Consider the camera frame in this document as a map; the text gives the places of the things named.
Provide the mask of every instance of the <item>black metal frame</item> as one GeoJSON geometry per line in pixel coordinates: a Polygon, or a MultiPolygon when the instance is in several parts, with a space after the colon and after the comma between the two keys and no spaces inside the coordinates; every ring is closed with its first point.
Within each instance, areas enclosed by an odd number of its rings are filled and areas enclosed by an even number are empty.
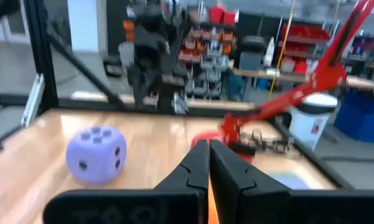
{"type": "MultiPolygon", "coordinates": [[[[47,11],[44,7],[43,0],[25,0],[25,9],[27,21],[29,25],[30,42],[34,54],[35,67],[37,74],[43,74],[45,78],[45,90],[41,103],[40,113],[44,113],[52,108],[61,108],[69,110],[99,110],[99,111],[117,111],[122,113],[144,113],[144,114],[165,114],[169,116],[191,116],[191,117],[216,117],[222,118],[227,112],[226,109],[213,108],[189,108],[188,115],[173,114],[168,111],[157,111],[154,106],[148,107],[145,111],[136,111],[132,109],[131,105],[123,103],[118,96],[113,93],[107,86],[102,84],[94,74],[89,71],[76,57],[68,52],[47,29],[47,11]],[[51,48],[52,45],[59,53],[61,53],[67,60],[69,60],[84,76],[89,79],[100,91],[108,97],[107,102],[87,101],[87,100],[72,100],[58,98],[57,88],[55,84],[55,74],[53,68],[51,48]]],[[[26,104],[27,97],[24,96],[1,96],[0,105],[19,105],[26,104]]],[[[269,123],[273,125],[283,136],[289,137],[289,131],[270,119],[269,123]]],[[[341,176],[339,176],[327,164],[322,162],[310,149],[305,147],[299,141],[294,143],[294,147],[299,150],[326,178],[328,178],[337,188],[352,189],[353,187],[347,183],[341,176]]]]}

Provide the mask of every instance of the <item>floor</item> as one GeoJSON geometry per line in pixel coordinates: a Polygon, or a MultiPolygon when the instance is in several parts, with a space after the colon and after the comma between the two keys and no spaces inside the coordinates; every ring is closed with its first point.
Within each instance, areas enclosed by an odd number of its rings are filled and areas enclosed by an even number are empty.
{"type": "MultiPolygon", "coordinates": [[[[105,77],[98,54],[75,53],[97,77],[118,93],[131,93],[126,80],[109,80],[105,77]]],[[[95,87],[56,51],[52,51],[58,95],[68,98],[74,91],[93,91],[95,87]]],[[[28,45],[0,44],[0,92],[27,95],[35,77],[34,60],[28,45]]],[[[261,104],[267,100],[266,91],[256,91],[250,101],[261,104]]],[[[0,111],[0,135],[11,126],[19,124],[23,108],[6,108],[0,111]]],[[[326,132],[335,137],[335,144],[322,138],[316,153],[320,157],[354,157],[374,159],[374,144],[357,142],[332,125],[326,132]]],[[[353,186],[359,189],[374,189],[374,162],[330,162],[329,165],[353,186]]]]}

